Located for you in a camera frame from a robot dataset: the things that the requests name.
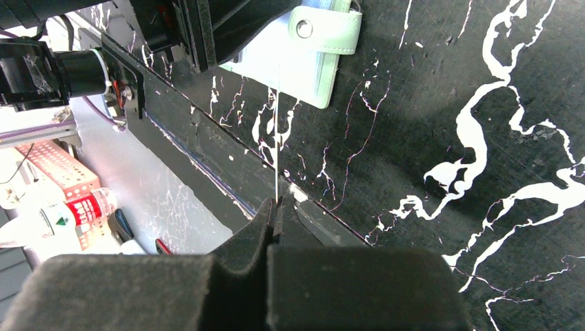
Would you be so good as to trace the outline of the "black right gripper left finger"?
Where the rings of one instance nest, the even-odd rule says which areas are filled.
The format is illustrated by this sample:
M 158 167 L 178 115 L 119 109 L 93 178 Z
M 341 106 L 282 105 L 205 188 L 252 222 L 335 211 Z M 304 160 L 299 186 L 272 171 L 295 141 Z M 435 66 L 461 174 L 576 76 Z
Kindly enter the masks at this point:
M 205 255 L 60 255 L 23 285 L 2 330 L 264 330 L 275 200 Z

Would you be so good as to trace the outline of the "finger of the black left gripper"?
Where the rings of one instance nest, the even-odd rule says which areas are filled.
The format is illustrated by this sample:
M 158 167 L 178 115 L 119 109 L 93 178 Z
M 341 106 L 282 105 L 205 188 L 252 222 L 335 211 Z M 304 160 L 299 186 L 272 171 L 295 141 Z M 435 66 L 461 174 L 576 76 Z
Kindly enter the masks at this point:
M 234 59 L 268 24 L 300 6 L 292 0 L 129 1 L 128 23 L 149 51 L 187 59 L 205 72 Z

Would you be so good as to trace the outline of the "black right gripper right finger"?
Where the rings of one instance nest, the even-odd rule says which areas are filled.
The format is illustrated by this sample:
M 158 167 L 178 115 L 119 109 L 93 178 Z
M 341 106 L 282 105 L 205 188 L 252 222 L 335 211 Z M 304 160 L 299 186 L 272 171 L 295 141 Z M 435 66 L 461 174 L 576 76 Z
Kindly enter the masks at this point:
M 469 330 L 450 268 L 417 248 L 320 244 L 280 198 L 267 249 L 270 330 Z

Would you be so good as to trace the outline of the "mint green card holder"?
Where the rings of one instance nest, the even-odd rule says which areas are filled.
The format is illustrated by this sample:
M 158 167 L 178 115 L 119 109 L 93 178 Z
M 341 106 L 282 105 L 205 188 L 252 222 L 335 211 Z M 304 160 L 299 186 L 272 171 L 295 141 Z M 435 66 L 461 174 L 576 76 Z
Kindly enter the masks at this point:
M 355 1 L 302 1 L 221 68 L 324 109 L 339 58 L 356 52 L 361 23 Z

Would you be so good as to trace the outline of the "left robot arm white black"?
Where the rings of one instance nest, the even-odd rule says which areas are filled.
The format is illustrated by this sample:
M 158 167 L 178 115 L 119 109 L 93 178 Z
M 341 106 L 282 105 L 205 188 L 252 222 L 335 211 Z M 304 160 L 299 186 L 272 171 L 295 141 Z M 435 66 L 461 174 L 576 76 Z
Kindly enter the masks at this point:
M 152 52 L 186 57 L 197 72 L 228 62 L 269 23 L 298 1 L 116 1 L 116 7 Z M 1 105 L 20 111 L 66 106 L 72 98 L 113 91 L 123 84 L 100 50 L 52 51 L 42 41 L 53 17 L 92 1 L 2 1 L 1 31 L 36 28 L 31 37 L 1 40 Z

